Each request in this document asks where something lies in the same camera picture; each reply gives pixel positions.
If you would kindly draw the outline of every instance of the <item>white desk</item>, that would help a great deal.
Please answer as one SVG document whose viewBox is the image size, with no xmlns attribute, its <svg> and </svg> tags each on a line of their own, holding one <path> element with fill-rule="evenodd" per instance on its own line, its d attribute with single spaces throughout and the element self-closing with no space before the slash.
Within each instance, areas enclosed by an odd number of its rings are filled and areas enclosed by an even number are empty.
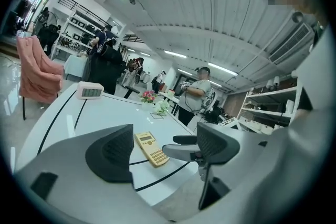
<svg viewBox="0 0 336 224">
<path fill-rule="evenodd" d="M 170 113 L 163 119 L 154 119 L 141 109 L 140 102 L 106 93 L 101 99 L 79 100 L 74 96 L 76 87 L 77 84 L 70 86 L 37 121 L 20 152 L 16 170 L 29 163 L 39 148 L 43 151 L 58 141 L 112 126 L 131 123 L 134 133 L 150 131 L 160 146 L 174 144 L 174 135 L 194 134 Z M 151 206 L 173 194 L 197 172 L 197 168 L 196 163 L 172 158 L 154 168 L 134 141 L 130 156 L 134 189 Z"/>
<path fill-rule="evenodd" d="M 173 107 L 173 110 L 172 110 L 172 114 L 175 116 L 177 114 L 177 111 L 178 111 L 178 106 L 177 104 L 179 103 L 179 99 L 177 99 L 176 97 L 171 97 L 169 96 L 167 93 L 165 92 L 159 92 L 159 95 L 162 95 L 163 96 L 163 99 L 169 99 L 171 101 L 174 102 L 174 107 Z"/>
<path fill-rule="evenodd" d="M 68 60 L 64 64 L 64 72 L 67 75 L 73 75 L 76 77 L 83 77 L 85 64 L 87 57 L 77 57 L 76 55 L 70 55 Z"/>
</svg>

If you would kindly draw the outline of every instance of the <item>shiny floor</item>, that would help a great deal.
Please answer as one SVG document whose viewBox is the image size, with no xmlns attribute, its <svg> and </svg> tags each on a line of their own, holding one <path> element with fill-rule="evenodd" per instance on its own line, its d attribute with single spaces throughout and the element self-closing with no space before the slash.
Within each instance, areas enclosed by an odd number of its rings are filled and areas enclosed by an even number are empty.
<svg viewBox="0 0 336 224">
<path fill-rule="evenodd" d="M 10 162 L 11 148 L 15 150 L 17 157 L 33 126 L 49 107 L 47 104 L 26 99 L 26 120 L 23 120 L 22 97 L 18 94 L 20 74 L 20 60 L 0 53 L 0 142 L 3 156 L 8 165 Z M 71 75 L 69 75 L 66 80 L 64 76 L 64 85 L 59 95 L 79 80 L 79 78 Z M 139 83 L 135 88 L 143 92 L 145 90 L 145 84 Z M 124 97 L 127 89 L 117 85 L 115 92 L 116 96 Z M 129 99 L 134 101 L 139 100 L 138 95 L 135 93 L 132 93 Z M 194 131 L 200 119 L 198 116 L 194 117 L 188 127 Z M 198 201 L 202 189 L 203 182 L 197 173 L 173 195 L 155 205 L 154 209 L 168 220 L 179 221 L 186 219 L 198 212 Z"/>
</svg>

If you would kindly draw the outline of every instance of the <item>ceiling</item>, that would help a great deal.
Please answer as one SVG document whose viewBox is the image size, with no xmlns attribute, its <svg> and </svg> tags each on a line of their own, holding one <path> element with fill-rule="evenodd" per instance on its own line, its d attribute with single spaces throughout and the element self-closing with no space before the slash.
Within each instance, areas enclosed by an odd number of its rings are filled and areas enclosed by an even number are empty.
<svg viewBox="0 0 336 224">
<path fill-rule="evenodd" d="M 312 34 L 286 62 L 268 57 L 297 26 L 287 6 L 266 0 L 95 0 L 126 23 L 153 51 L 190 73 L 212 62 L 238 73 L 211 68 L 212 78 L 226 92 L 234 92 L 290 73 L 307 56 Z M 305 16 L 308 25 L 314 24 Z M 163 50 L 187 55 L 169 56 Z"/>
</svg>

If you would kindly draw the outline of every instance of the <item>flower vase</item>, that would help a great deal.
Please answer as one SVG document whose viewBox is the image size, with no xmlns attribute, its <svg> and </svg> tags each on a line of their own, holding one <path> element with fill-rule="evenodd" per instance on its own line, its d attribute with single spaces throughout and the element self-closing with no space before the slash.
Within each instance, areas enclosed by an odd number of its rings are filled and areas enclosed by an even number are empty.
<svg viewBox="0 0 336 224">
<path fill-rule="evenodd" d="M 154 104 L 144 102 L 144 103 L 142 103 L 142 110 L 143 111 L 148 111 L 148 112 L 153 112 L 154 111 Z"/>
</svg>

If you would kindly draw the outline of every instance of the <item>ceiling light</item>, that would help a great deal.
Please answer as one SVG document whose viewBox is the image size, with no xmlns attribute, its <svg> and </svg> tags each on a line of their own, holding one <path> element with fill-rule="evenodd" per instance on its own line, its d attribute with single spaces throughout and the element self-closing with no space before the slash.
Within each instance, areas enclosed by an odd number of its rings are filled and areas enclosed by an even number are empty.
<svg viewBox="0 0 336 224">
<path fill-rule="evenodd" d="M 167 50 L 165 50 L 164 52 L 165 52 L 166 54 L 171 54 L 171 55 L 179 56 L 179 57 L 182 57 L 182 58 L 187 58 L 186 55 L 176 54 L 176 53 L 171 52 L 171 51 L 167 51 Z"/>
<path fill-rule="evenodd" d="M 190 73 L 188 73 L 188 72 L 186 72 L 186 71 L 183 71 L 183 70 L 181 70 L 181 69 L 178 69 L 178 71 L 183 72 L 183 73 L 186 73 L 186 74 L 188 74 L 188 75 L 190 75 L 190 76 L 193 75 L 193 74 L 190 74 Z"/>
<path fill-rule="evenodd" d="M 234 76 L 238 75 L 236 72 L 230 71 L 230 70 L 228 70 L 228 69 L 226 69 L 224 67 L 220 67 L 220 66 L 214 65 L 213 63 L 209 63 L 209 66 L 218 68 L 218 69 L 220 69 L 222 71 L 225 71 L 225 72 L 228 72 L 228 73 L 230 73 L 230 74 L 232 74 Z"/>
<path fill-rule="evenodd" d="M 211 81 L 211 80 L 209 80 L 209 82 L 212 83 L 212 84 L 214 84 L 214 85 L 217 85 L 218 87 L 221 87 L 221 86 L 222 86 L 222 85 L 219 85 L 218 83 L 213 82 L 213 81 Z"/>
</svg>

